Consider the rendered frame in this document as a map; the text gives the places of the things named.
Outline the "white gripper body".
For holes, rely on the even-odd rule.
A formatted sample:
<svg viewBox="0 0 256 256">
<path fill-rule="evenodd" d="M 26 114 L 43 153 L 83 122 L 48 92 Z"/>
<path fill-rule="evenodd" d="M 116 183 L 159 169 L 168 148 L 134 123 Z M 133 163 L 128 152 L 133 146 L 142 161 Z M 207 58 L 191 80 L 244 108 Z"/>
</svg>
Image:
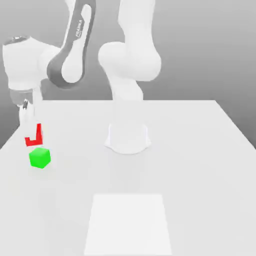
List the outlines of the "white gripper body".
<svg viewBox="0 0 256 256">
<path fill-rule="evenodd" d="M 37 120 L 36 108 L 33 104 L 28 104 L 26 108 L 22 105 L 19 107 L 19 124 L 35 122 Z"/>
</svg>

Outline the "small green cube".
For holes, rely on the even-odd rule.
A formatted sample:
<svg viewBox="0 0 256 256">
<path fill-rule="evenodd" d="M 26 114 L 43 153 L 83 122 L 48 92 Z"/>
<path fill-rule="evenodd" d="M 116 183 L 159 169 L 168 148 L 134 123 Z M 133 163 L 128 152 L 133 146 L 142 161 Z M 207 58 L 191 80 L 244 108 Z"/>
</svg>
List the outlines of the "small green cube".
<svg viewBox="0 0 256 256">
<path fill-rule="evenodd" d="M 50 150 L 43 147 L 35 148 L 29 153 L 29 161 L 32 167 L 43 169 L 51 162 Z"/>
</svg>

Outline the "small red cube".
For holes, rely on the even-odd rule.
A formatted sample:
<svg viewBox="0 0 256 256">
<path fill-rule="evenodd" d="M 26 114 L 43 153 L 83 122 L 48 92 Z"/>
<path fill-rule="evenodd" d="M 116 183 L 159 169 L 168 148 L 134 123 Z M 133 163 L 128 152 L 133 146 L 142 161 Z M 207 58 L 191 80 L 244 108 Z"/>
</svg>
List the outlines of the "small red cube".
<svg viewBox="0 0 256 256">
<path fill-rule="evenodd" d="M 27 147 L 30 146 L 37 146 L 43 144 L 43 131 L 42 131 L 42 124 L 38 123 L 36 126 L 36 137 L 34 140 L 31 140 L 29 137 L 25 137 L 25 144 Z"/>
</svg>

